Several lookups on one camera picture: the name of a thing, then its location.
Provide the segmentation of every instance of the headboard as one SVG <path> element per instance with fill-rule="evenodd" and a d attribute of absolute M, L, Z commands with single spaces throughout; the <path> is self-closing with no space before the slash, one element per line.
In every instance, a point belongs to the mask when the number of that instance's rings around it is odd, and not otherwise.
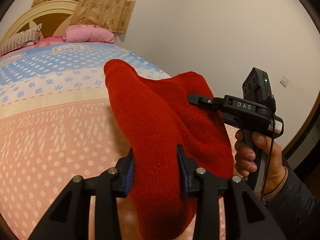
<path fill-rule="evenodd" d="M 11 36 L 42 23 L 40 39 L 63 36 L 78 2 L 53 0 L 39 4 L 22 15 L 7 31 L 0 46 Z"/>

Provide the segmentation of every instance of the bed sheet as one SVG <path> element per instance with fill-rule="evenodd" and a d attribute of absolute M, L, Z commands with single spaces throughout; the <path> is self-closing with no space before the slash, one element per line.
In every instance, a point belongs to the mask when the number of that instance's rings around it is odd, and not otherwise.
<path fill-rule="evenodd" d="M 46 42 L 0 59 L 0 213 L 20 240 L 75 175 L 100 175 L 130 148 L 113 117 L 103 65 L 119 58 L 149 79 L 169 75 L 113 44 Z M 234 150 L 235 128 L 227 126 Z M 94 198 L 90 239 L 94 239 Z M 130 199 L 118 200 L 123 239 L 141 240 Z M 224 239 L 220 200 L 221 237 Z M 179 237 L 192 239 L 194 221 Z"/>

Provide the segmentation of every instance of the human hand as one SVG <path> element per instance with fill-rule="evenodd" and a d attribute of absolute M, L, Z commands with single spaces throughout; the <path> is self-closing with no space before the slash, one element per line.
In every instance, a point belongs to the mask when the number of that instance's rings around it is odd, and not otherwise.
<path fill-rule="evenodd" d="M 256 155 L 254 151 L 243 142 L 243 131 L 239 130 L 236 132 L 236 139 L 235 149 L 237 153 L 235 156 L 235 167 L 238 173 L 245 177 L 249 175 L 249 172 L 255 172 L 257 170 L 257 165 L 253 162 Z M 269 154 L 271 145 L 270 137 L 254 132 L 252 134 L 252 141 L 258 148 L 262 149 L 266 154 Z M 282 166 L 281 147 L 273 143 L 265 195 L 273 192 L 280 185 L 285 176 L 285 172 L 285 168 Z"/>

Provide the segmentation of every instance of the red cloth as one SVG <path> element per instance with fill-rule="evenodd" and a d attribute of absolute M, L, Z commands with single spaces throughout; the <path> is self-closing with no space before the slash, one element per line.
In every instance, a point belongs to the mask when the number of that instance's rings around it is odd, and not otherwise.
<path fill-rule="evenodd" d="M 196 213 L 196 199 L 180 189 L 178 144 L 219 177 L 233 174 L 230 141 L 220 112 L 190 105 L 187 96 L 213 97 L 204 78 L 187 72 L 164 80 L 138 76 L 126 62 L 104 66 L 111 108 L 135 160 L 130 198 L 145 240 L 175 239 Z"/>

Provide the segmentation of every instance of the white wall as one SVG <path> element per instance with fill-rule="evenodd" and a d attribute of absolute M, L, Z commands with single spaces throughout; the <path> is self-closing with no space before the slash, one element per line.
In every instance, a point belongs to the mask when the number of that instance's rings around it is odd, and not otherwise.
<path fill-rule="evenodd" d="M 30 10 L 33 0 L 15 0 L 0 22 L 0 41 L 21 15 Z"/>
<path fill-rule="evenodd" d="M 116 41 L 170 75 L 200 73 L 218 97 L 242 97 L 252 67 L 266 71 L 285 124 L 282 147 L 320 89 L 320 35 L 298 0 L 137 0 Z"/>

